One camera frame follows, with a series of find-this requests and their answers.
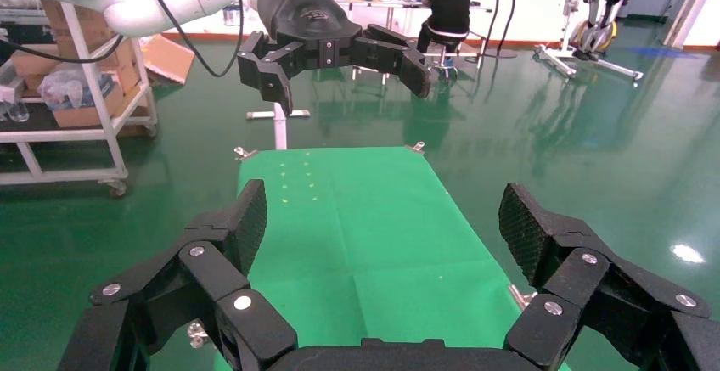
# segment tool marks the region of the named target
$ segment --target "white pole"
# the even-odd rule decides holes
[[[82,35],[82,28],[80,27],[80,20],[77,18],[75,6],[66,2],[61,2],[60,6],[63,8],[65,19],[70,27],[70,35],[72,36],[72,41],[75,43],[77,57],[79,59],[89,59],[90,53],[87,51],[87,43],[85,42],[85,37]],[[112,155],[115,170],[120,177],[127,177],[127,169],[125,168],[125,161],[122,159],[120,146],[117,144],[115,129],[113,129],[110,114],[108,113],[108,109],[105,107],[105,100],[102,91],[100,91],[100,84],[98,83],[100,79],[98,65],[83,64],[82,70],[85,71],[87,86],[90,88],[90,93],[93,95],[95,110],[98,112],[100,125],[103,126],[103,134],[108,143],[108,147],[110,148],[110,155]]]
[[[283,107],[280,104],[273,104],[275,110],[275,117],[273,118],[275,126],[275,149],[276,150],[287,150],[288,149],[288,132],[285,126],[285,113]]]

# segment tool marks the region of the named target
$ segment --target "person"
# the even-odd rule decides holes
[[[470,31],[470,0],[423,0],[423,4],[432,9],[432,15],[420,30],[418,51],[427,53],[430,39],[438,36],[457,41],[447,50],[455,52]]]

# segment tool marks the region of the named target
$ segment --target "metal bolt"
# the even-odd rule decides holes
[[[190,256],[201,256],[205,253],[205,248],[202,246],[196,246],[192,250],[190,250]]]
[[[582,260],[589,263],[590,265],[598,263],[598,258],[596,258],[595,255],[590,254],[582,254]]]
[[[693,298],[690,297],[690,296],[686,296],[686,295],[682,295],[682,294],[681,294],[681,295],[677,295],[677,296],[675,296],[675,300],[678,301],[678,302],[680,302],[680,304],[683,305],[683,306],[685,306],[685,307],[695,307],[695,306],[697,306],[697,302],[695,301],[695,299],[693,299]]]
[[[200,323],[191,323],[188,326],[188,336],[189,337],[195,337],[197,334],[204,333],[202,326]]]
[[[562,314],[562,306],[555,303],[554,301],[546,301],[545,310],[547,310],[548,313],[552,314],[553,316],[559,316]]]
[[[109,284],[103,288],[103,295],[112,296],[120,291],[120,284]]]
[[[245,310],[252,304],[252,299],[248,296],[240,296],[235,299],[235,308],[238,310]]]
[[[193,347],[195,350],[201,348],[204,345],[205,340],[203,340],[203,338],[200,336],[193,337],[193,339],[190,341],[190,346]]]

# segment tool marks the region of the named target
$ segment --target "metal bracket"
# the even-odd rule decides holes
[[[237,156],[239,156],[239,157],[235,158],[236,160],[239,160],[239,161],[246,161],[248,159],[255,157],[259,153],[257,150],[252,150],[250,152],[246,152],[245,149],[243,149],[243,148],[235,148],[233,151],[235,152],[235,154]]]
[[[413,152],[424,155],[425,152],[423,151],[423,148],[425,147],[425,142],[417,142],[414,146],[405,145],[406,148],[412,150]]]
[[[513,296],[513,300],[518,305],[520,310],[525,310],[525,308],[530,305],[532,298],[537,296],[537,292],[532,292],[529,295],[523,295],[520,290],[517,289],[517,286],[515,286],[514,284],[508,286],[508,290],[510,291],[510,295]]]
[[[190,338],[190,346],[195,350],[201,348],[210,339],[205,329],[197,321],[192,322],[188,326],[188,337]]]
[[[340,48],[337,40],[321,40],[319,45],[320,59],[318,68],[336,67],[335,63],[340,58]]]

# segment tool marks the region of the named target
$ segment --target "green tabletop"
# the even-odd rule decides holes
[[[242,164],[240,188],[251,178],[265,180],[268,224],[250,281],[300,346],[502,346],[520,313],[509,281],[423,155],[261,152]]]

